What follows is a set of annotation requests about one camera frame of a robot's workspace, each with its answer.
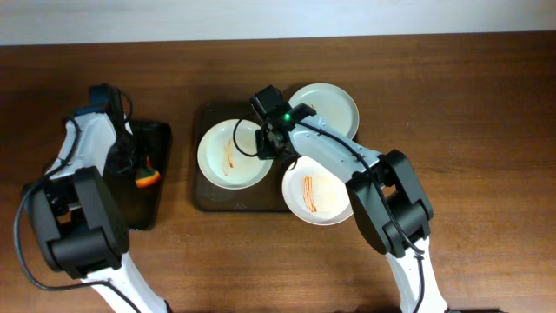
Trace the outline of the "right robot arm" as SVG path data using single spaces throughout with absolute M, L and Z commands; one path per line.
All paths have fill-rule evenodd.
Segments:
M 309 157 L 345 184 L 359 232 L 389 263 L 401 310 L 447 312 L 429 252 L 432 206 L 405 155 L 359 145 L 306 104 L 253 109 L 262 121 L 255 137 L 261 158 Z

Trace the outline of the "white plate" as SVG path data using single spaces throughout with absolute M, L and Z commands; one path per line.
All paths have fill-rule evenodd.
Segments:
M 330 226 L 353 215 L 345 184 L 307 156 L 286 170 L 281 193 L 290 211 L 307 223 Z
M 260 126 L 243 120 L 235 138 L 233 130 L 238 119 L 229 119 L 212 126 L 203 136 L 197 150 L 202 174 L 214 185 L 226 190 L 242 190 L 259 183 L 272 167 L 272 160 L 243 155 L 256 153 L 255 132 Z
M 330 83 L 312 83 L 297 90 L 288 101 L 292 106 L 304 103 L 314 108 L 330 126 L 353 139 L 360 123 L 354 99 L 342 88 Z

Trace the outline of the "orange green scrub sponge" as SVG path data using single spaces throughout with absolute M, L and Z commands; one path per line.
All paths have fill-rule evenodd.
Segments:
M 136 169 L 135 183 L 136 187 L 143 189 L 159 183 L 162 175 L 159 171 L 151 166 L 149 157 Z

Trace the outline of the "brown serving tray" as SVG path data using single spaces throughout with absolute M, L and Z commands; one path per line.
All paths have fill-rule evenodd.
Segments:
M 201 140 L 209 129 L 220 122 L 240 118 L 251 112 L 245 103 L 206 103 L 195 110 L 194 156 L 200 158 Z M 281 195 L 283 175 L 293 167 L 292 157 L 273 161 L 269 173 L 259 182 L 242 190 L 226 190 L 211 183 L 200 168 L 192 176 L 192 202 L 205 212 L 288 213 Z

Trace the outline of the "small black tray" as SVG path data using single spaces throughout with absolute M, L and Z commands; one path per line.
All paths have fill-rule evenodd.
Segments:
M 148 187 L 136 186 L 135 174 L 117 175 L 105 169 L 103 179 L 108 185 L 125 222 L 131 230 L 150 230 L 156 223 L 164 177 L 172 146 L 172 131 L 167 123 L 148 120 L 131 122 L 134 137 L 143 137 L 150 144 L 150 165 L 157 170 L 161 179 Z

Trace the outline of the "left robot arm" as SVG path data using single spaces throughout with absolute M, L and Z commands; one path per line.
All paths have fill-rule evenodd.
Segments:
M 22 196 L 13 226 L 17 259 L 38 289 L 94 289 L 115 312 L 169 312 L 129 253 L 129 231 L 103 180 L 110 151 L 130 133 L 124 117 L 87 113 L 65 121 L 66 137 L 53 165 Z M 39 282 L 24 260 L 20 222 L 27 215 L 44 261 L 72 284 Z

